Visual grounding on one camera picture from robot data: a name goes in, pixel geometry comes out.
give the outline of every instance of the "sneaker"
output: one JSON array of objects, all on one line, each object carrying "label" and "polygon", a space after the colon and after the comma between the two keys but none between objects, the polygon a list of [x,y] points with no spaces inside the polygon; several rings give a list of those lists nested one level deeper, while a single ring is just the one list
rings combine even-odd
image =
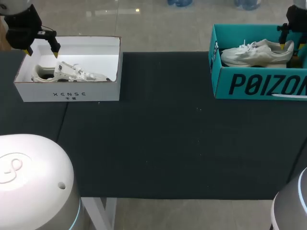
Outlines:
[{"label": "sneaker", "polygon": [[286,42],[282,50],[279,43],[266,39],[241,45],[222,52],[221,61],[230,67],[286,68],[294,50],[294,42]]},{"label": "sneaker", "polygon": [[57,62],[55,68],[45,68],[36,65],[33,70],[34,82],[56,81],[111,81],[103,74],[85,72],[76,65],[71,66],[65,62]]}]

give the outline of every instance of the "shoe box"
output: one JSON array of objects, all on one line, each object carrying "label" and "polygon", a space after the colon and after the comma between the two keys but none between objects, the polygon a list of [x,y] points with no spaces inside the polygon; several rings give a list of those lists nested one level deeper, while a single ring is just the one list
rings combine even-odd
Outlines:
[{"label": "shoe box", "polygon": [[[63,36],[57,37],[61,48],[56,59],[47,41],[36,39],[14,80],[24,102],[118,101],[122,52],[120,37]],[[111,81],[33,82],[36,65],[54,68],[57,61],[78,64],[85,71],[108,76]]]},{"label": "shoe box", "polygon": [[[302,68],[227,67],[221,62],[221,50],[267,39],[278,43],[277,25],[215,24],[212,30],[209,65],[212,87],[217,99],[307,100],[307,49],[298,53]],[[297,47],[301,33],[292,33],[287,41]]]}]

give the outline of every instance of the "white table leg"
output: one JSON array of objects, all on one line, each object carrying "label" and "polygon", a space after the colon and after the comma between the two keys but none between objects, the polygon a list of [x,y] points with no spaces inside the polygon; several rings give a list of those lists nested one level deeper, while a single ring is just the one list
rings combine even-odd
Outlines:
[{"label": "white table leg", "polygon": [[99,197],[81,198],[96,230],[113,230],[116,212],[116,198],[106,199],[106,209]]}]

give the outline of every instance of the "robotic arm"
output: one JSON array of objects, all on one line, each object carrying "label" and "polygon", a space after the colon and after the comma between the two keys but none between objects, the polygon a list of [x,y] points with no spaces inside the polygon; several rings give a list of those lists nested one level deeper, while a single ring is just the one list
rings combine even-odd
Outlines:
[{"label": "robotic arm", "polygon": [[289,23],[278,26],[277,30],[282,34],[279,43],[283,49],[289,31],[294,33],[302,33],[297,49],[300,50],[307,42],[307,0],[294,0],[294,5],[290,6],[287,11],[287,19]]},{"label": "robotic arm", "polygon": [[15,49],[22,49],[26,54],[32,55],[30,45],[34,39],[45,39],[51,46],[54,56],[58,57],[60,44],[56,40],[56,31],[43,30],[42,21],[31,0],[0,0],[0,15],[9,29],[6,39]]}]

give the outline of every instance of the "teal shoe box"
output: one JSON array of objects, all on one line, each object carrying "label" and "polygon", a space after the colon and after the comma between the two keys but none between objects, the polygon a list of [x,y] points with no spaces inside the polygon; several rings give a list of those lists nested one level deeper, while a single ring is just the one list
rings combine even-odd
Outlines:
[{"label": "teal shoe box", "polygon": [[[304,69],[223,67],[220,49],[239,47],[267,39],[278,42],[277,25],[215,24],[213,26],[209,65],[213,93],[218,99],[307,100],[307,45],[299,52]],[[291,33],[295,47],[301,33]]]}]

